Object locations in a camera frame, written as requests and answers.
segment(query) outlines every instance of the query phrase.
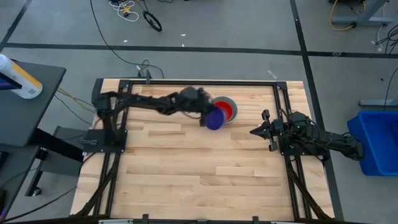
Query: concrete floor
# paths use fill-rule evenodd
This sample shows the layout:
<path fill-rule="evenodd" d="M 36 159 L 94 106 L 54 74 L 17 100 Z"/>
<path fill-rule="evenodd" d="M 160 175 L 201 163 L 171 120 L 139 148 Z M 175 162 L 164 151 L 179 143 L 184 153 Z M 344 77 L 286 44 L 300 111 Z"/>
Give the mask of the concrete floor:
<path fill-rule="evenodd" d="M 6 36 L 24 3 L 25 0 L 0 1 L 0 40 Z M 310 98 L 289 0 L 174 0 L 172 4 L 148 0 L 147 3 L 151 13 L 161 20 L 162 33 L 152 30 L 143 19 L 126 22 L 117 17 L 106 0 L 93 0 L 98 22 L 110 45 L 272 49 L 293 50 L 299 54 L 119 51 L 118 54 L 126 60 L 141 63 L 149 59 L 151 64 L 163 69 L 166 78 L 271 80 L 267 73 L 271 70 L 278 80 L 303 81 Z M 380 54 L 371 43 L 376 27 L 336 32 L 328 26 L 331 5 L 327 0 L 296 0 L 296 4 L 307 50 Z M 141 13 L 138 6 L 133 9 Z M 392 1 L 386 6 L 385 15 L 398 21 L 397 10 L 398 2 Z M 347 5 L 336 7 L 336 15 L 352 14 Z M 381 36 L 384 37 L 393 25 L 384 28 Z M 33 0 L 8 43 L 104 45 L 89 0 Z M 23 49 L 6 45 L 2 52 L 24 62 L 67 68 L 61 86 L 87 101 L 90 101 L 96 78 L 133 77 L 137 73 L 135 66 L 120 61 L 108 50 Z M 347 120 L 361 110 L 358 106 L 360 99 L 384 98 L 388 80 L 398 66 L 398 59 L 392 58 L 309 59 L 325 127 L 337 133 L 347 131 Z M 154 77 L 160 76 L 156 69 L 151 72 Z M 392 82 L 391 97 L 398 97 L 397 84 L 398 80 Z M 69 99 L 65 101 L 83 119 L 92 120 L 92 114 Z M 57 126 L 88 128 L 59 101 L 53 100 L 40 128 L 52 133 Z M 398 223 L 397 177 L 367 177 L 357 162 L 338 153 L 332 153 L 332 161 L 346 221 Z M 48 202 L 75 186 L 76 182 L 75 177 L 44 174 L 39 183 L 43 194 L 24 197 L 27 186 L 23 187 L 8 217 Z M 18 221 L 65 217 L 72 200 L 71 193 Z"/>

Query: metal bracket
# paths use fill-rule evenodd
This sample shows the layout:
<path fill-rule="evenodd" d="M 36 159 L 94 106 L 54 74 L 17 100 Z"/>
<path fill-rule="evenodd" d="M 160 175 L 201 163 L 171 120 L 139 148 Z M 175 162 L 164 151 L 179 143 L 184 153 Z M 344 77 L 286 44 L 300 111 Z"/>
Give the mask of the metal bracket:
<path fill-rule="evenodd" d="M 119 81 L 119 89 L 123 89 L 124 87 L 128 87 L 130 84 L 130 80 L 120 80 Z"/>
<path fill-rule="evenodd" d="M 286 84 L 286 82 L 276 82 L 276 85 L 277 85 L 280 89 L 282 89 L 282 90 L 284 90 L 284 91 L 287 91 L 287 84 Z"/>
<path fill-rule="evenodd" d="M 105 143 L 104 129 L 91 129 L 87 131 L 86 138 L 80 143 L 84 145 L 85 152 L 124 152 L 127 141 L 127 130 L 118 130 L 119 141 L 114 144 Z"/>

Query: metal stand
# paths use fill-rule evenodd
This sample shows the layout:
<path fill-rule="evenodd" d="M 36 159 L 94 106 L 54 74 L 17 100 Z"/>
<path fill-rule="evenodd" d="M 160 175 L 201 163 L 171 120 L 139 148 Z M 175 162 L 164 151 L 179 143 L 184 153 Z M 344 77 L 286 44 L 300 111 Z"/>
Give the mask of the metal stand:
<path fill-rule="evenodd" d="M 37 128 L 30 140 L 30 144 L 42 146 L 36 155 L 40 159 L 39 166 L 26 190 L 25 196 L 31 197 L 40 194 L 37 187 L 43 172 L 79 176 L 79 169 L 83 162 L 83 151 L 61 139 Z"/>
<path fill-rule="evenodd" d="M 391 18 L 373 17 L 373 15 L 383 6 L 387 0 L 367 0 L 367 8 L 358 17 L 336 17 L 331 18 L 332 23 L 351 25 L 355 22 L 358 26 L 379 26 L 394 22 Z"/>
<path fill-rule="evenodd" d="M 398 106 L 398 99 L 394 100 L 360 100 L 360 106 Z"/>

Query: blue plastic container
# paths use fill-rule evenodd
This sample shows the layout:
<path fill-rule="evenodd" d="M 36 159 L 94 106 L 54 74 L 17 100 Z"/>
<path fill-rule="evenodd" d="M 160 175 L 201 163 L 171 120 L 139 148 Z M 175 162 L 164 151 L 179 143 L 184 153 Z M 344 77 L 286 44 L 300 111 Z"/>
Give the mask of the blue plastic container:
<path fill-rule="evenodd" d="M 363 144 L 362 172 L 398 176 L 398 111 L 361 111 L 347 125 Z"/>

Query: table leg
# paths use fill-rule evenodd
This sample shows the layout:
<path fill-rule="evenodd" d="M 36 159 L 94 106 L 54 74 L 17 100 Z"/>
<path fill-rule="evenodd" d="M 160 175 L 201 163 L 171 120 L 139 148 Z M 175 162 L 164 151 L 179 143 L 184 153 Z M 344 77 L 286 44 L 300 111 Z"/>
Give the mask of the table leg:
<path fill-rule="evenodd" d="M 65 141 L 62 141 L 61 139 L 56 138 L 39 128 L 36 128 L 35 132 L 33 133 L 30 144 L 42 146 L 50 151 L 59 153 L 78 162 L 83 161 L 83 150 Z"/>
<path fill-rule="evenodd" d="M 45 151 L 43 149 L 40 149 L 39 153 L 36 155 L 36 159 L 40 159 L 40 164 L 37 166 L 35 174 L 33 175 L 33 178 L 26 190 L 25 196 L 31 197 L 35 193 L 35 189 L 37 188 L 37 184 L 39 183 L 39 180 L 43 174 L 43 171 L 41 171 L 42 165 L 44 163 L 45 158 L 47 157 L 47 154 L 49 152 Z"/>

